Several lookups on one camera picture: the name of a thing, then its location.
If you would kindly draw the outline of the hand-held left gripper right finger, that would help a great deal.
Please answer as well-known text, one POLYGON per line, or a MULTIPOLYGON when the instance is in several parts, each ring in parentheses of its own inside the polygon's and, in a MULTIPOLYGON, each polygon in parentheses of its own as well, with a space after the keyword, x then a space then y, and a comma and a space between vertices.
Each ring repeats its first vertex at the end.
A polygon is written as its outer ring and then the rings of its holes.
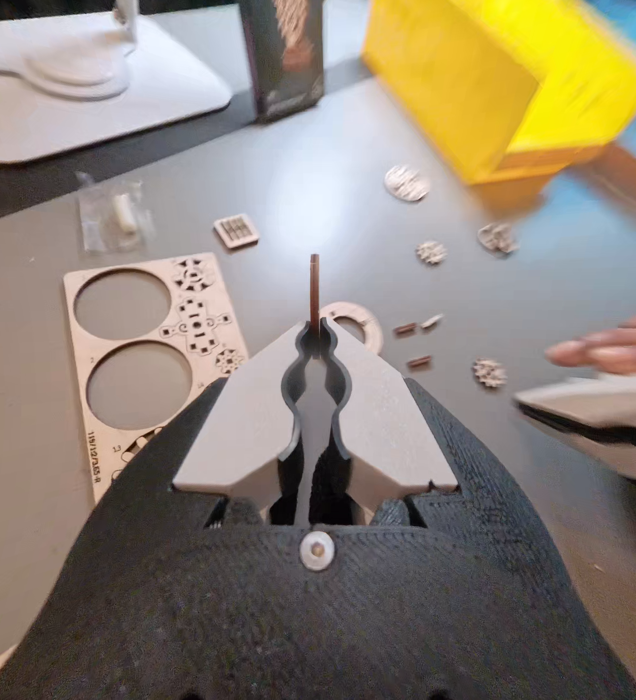
POLYGON ((364 517, 386 501, 442 491, 459 481, 399 371, 333 320, 321 319, 325 389, 335 404, 328 472, 364 517))

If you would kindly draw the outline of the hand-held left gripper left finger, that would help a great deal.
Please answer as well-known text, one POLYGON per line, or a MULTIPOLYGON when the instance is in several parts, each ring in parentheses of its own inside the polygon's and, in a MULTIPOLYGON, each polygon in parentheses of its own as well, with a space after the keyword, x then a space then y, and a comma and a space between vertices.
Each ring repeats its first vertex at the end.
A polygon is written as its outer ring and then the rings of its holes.
POLYGON ((295 517, 305 452, 297 403, 314 336, 296 324, 235 370, 173 478, 180 492, 244 498, 295 517))

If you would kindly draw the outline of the thin dark wooden stick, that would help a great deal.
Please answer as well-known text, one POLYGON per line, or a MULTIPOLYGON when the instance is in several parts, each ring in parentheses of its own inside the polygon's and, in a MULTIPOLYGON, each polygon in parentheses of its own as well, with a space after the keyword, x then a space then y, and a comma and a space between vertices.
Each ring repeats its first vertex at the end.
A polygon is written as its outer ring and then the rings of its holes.
POLYGON ((312 358, 320 356, 320 257, 318 253, 310 256, 310 285, 309 285, 309 345, 312 358))

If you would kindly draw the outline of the grey desk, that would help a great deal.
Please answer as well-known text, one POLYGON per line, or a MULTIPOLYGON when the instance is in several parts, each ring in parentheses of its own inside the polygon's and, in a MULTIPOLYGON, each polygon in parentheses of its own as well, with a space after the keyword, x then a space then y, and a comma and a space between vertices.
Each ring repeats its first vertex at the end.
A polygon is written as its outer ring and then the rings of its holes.
POLYGON ((328 94, 319 106, 250 126, 252 96, 234 7, 155 21, 236 90, 221 113, 130 141, 16 170, 0 169, 0 654, 28 629, 93 507, 62 278, 80 269, 213 252, 243 336, 256 353, 305 320, 308 259, 321 256, 321 300, 357 302, 386 331, 399 370, 432 354, 415 379, 492 449, 554 537, 578 592, 636 678, 636 485, 534 429, 518 390, 566 375, 556 342, 636 314, 636 208, 583 170, 552 180, 513 215, 521 247, 507 260, 476 238, 500 217, 463 188, 357 55, 367 7, 326 4, 328 94), (395 165, 430 192, 391 196, 395 165), (143 183, 156 235, 126 252, 81 247, 77 171, 143 183), (245 214, 256 245, 226 250, 213 225, 245 214), (424 265, 416 246, 448 256, 424 265), (434 328, 419 324, 435 314, 434 328), (393 328, 418 323, 409 336, 393 328), (507 371, 483 387, 477 358, 507 371))

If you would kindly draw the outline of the person's right hand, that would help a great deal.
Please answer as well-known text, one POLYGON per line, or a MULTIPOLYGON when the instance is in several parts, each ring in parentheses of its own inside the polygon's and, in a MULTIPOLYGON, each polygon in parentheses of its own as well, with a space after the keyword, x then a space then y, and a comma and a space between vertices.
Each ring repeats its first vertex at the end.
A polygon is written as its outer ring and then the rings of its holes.
POLYGON ((551 346, 547 360, 561 367, 592 367, 609 374, 636 374, 636 316, 616 328, 551 346))

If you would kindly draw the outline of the small wooden gear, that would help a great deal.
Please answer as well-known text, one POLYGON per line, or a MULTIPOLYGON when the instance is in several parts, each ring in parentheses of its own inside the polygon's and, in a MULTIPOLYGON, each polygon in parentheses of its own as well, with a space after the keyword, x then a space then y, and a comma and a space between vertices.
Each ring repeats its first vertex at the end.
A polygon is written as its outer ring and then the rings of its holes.
POLYGON ((506 385, 507 371, 491 358, 477 358, 472 365, 475 379, 486 389, 496 390, 506 385))
POLYGON ((439 241, 428 240, 416 246, 417 258, 427 266, 435 267, 443 263, 448 256, 448 250, 439 241))

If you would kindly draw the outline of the small wooden grille piece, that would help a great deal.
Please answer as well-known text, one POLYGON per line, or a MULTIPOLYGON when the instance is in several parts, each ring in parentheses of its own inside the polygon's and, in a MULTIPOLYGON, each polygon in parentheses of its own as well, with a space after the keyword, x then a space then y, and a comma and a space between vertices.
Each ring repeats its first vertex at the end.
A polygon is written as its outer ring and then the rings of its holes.
POLYGON ((245 214, 236 214, 215 220, 214 232, 226 250, 235 251, 256 245, 260 235, 245 214))

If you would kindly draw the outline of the openwork wooden piece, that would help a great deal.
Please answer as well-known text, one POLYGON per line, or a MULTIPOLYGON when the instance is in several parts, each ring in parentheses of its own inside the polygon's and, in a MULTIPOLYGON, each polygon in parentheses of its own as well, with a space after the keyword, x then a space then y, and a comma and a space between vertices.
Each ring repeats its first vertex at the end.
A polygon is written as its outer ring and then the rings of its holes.
POLYGON ((510 223, 491 223, 480 228, 477 239, 489 253, 508 257, 519 249, 510 223))

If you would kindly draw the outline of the clear plastic parts bag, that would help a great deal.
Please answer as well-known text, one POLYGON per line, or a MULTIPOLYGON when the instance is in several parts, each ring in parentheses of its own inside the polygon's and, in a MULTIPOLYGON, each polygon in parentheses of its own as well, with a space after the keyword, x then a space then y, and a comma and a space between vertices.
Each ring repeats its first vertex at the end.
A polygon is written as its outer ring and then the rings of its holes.
POLYGON ((143 183, 137 179, 96 181, 77 171, 81 248, 90 255, 146 246, 156 235, 143 183))

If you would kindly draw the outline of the round ornamental wooden disc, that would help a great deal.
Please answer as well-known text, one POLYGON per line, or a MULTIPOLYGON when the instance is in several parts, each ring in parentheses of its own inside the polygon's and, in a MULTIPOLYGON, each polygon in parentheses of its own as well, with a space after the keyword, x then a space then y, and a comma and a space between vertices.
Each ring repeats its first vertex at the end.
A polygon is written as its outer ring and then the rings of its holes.
POLYGON ((388 193, 396 199, 415 204, 423 200, 430 192, 429 180, 419 170, 407 165, 395 165, 383 178, 388 193))

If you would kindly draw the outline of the yellow plastic bin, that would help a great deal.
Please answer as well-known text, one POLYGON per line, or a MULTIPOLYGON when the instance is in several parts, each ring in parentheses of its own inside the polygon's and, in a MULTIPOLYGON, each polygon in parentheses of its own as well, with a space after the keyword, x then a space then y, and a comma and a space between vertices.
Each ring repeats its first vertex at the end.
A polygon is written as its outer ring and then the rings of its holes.
POLYGON ((363 61, 470 186, 589 162, 636 116, 636 47, 584 1, 372 1, 363 61))

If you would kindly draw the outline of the white monitor stand base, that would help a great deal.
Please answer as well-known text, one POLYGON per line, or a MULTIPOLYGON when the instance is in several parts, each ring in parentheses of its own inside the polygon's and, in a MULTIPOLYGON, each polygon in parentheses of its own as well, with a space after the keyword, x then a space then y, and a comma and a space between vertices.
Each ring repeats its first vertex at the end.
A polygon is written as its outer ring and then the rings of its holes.
POLYGON ((0 21, 0 164, 40 160, 225 109, 229 85, 138 1, 0 21))

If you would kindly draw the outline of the dark printed cardboard box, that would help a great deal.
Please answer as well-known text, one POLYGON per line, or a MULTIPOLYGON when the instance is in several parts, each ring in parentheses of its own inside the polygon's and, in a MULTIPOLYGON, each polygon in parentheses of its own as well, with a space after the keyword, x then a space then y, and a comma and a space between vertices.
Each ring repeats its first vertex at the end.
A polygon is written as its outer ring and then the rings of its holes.
POLYGON ((239 1, 256 120, 291 116, 324 95, 323 2, 239 1))

